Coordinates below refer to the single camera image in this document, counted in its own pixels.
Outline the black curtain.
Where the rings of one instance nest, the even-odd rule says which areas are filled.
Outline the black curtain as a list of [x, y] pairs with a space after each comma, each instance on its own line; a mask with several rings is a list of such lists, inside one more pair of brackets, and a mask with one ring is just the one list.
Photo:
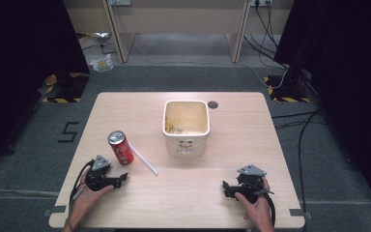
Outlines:
[[64, 0], [0, 0], [0, 150], [45, 78], [88, 71]]
[[328, 121], [371, 188], [371, 0], [294, 0], [274, 60], [311, 73]]

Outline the silver crumpled foil bag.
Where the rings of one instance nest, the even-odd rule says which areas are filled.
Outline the silver crumpled foil bag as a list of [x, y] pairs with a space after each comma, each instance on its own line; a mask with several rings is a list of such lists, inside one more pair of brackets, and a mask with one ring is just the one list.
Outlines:
[[92, 38], [98, 42], [106, 42], [110, 38], [108, 32], [95, 32], [92, 34]]

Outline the grey tape piece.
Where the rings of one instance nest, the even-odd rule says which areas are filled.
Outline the grey tape piece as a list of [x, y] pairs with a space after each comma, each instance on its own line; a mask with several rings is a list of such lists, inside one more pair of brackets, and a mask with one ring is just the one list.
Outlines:
[[53, 206], [50, 209], [46, 209], [43, 212], [43, 215], [45, 217], [50, 217], [52, 214], [57, 214], [57, 213], [64, 213], [66, 211], [67, 207], [66, 206]]
[[305, 212], [303, 209], [289, 209], [291, 217], [304, 217], [305, 219], [313, 219], [310, 212]]

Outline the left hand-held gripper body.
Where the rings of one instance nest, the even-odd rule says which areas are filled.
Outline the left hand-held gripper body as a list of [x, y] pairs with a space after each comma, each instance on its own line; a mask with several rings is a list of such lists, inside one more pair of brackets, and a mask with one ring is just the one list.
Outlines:
[[99, 191], [107, 186], [115, 187], [117, 179], [106, 177], [106, 173], [110, 167], [111, 162], [109, 160], [101, 155], [97, 155], [85, 177], [87, 187], [93, 191]]

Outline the black stand base striped tape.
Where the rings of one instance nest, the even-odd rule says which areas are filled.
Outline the black stand base striped tape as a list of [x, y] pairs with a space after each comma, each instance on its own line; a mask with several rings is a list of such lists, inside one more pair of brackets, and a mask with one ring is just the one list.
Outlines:
[[269, 96], [274, 102], [309, 102], [298, 82], [289, 81], [284, 84], [283, 75], [268, 75], [264, 80]]
[[55, 74], [50, 75], [43, 82], [47, 87], [43, 102], [80, 102], [89, 77], [86, 73], [70, 72], [68, 80], [60, 81]]

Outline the white drinking straw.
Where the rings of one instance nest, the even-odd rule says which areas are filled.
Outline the white drinking straw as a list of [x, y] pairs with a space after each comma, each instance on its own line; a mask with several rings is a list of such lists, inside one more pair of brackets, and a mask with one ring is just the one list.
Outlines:
[[134, 146], [129, 144], [129, 147], [134, 152], [134, 154], [156, 175], [158, 176], [158, 170], [141, 154], [139, 153]]

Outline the red soda can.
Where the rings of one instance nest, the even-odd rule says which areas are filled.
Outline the red soda can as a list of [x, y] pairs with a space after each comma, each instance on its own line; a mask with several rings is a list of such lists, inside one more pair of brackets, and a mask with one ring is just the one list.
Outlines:
[[111, 132], [108, 135], [107, 140], [118, 162], [121, 165], [132, 164], [132, 162], [134, 161], [134, 156], [128, 144], [126, 135], [122, 131], [116, 130]]

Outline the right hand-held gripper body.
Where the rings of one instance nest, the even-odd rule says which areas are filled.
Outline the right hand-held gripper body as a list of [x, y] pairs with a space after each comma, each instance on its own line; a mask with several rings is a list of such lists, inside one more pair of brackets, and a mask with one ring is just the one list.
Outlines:
[[259, 167], [249, 164], [238, 170], [239, 184], [238, 192], [242, 194], [250, 203], [255, 203], [259, 196], [264, 196], [271, 204], [270, 191], [265, 189], [263, 178], [266, 172]]

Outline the person's left hand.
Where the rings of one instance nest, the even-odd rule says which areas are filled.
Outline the person's left hand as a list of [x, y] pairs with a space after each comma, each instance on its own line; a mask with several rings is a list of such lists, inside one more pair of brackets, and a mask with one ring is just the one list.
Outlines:
[[101, 190], [93, 191], [85, 183], [87, 172], [83, 173], [77, 188], [78, 195], [72, 198], [70, 216], [72, 218], [83, 218], [86, 216], [97, 202], [114, 188], [106, 186]]

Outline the cream square bin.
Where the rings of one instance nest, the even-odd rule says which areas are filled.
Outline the cream square bin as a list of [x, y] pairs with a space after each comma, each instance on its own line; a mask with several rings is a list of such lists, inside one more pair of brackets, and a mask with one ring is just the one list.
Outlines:
[[168, 101], [162, 119], [162, 132], [170, 156], [191, 158], [205, 153], [211, 122], [204, 101]]

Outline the clear crumpled plastic bag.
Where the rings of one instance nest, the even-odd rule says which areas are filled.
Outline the clear crumpled plastic bag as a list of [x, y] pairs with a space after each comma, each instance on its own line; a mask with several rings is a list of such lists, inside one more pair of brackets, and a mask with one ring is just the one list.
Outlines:
[[111, 71], [113, 69], [113, 63], [111, 60], [111, 55], [106, 54], [104, 57], [100, 59], [95, 59], [90, 62], [90, 66], [93, 70], [97, 73], [104, 73]]

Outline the person's right hand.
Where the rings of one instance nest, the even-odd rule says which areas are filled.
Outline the person's right hand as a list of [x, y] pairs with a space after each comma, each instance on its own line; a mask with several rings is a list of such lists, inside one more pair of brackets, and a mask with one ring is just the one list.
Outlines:
[[244, 219], [250, 219], [256, 227], [273, 226], [270, 204], [265, 195], [260, 195], [253, 204], [240, 193], [236, 194], [236, 198], [245, 208]]

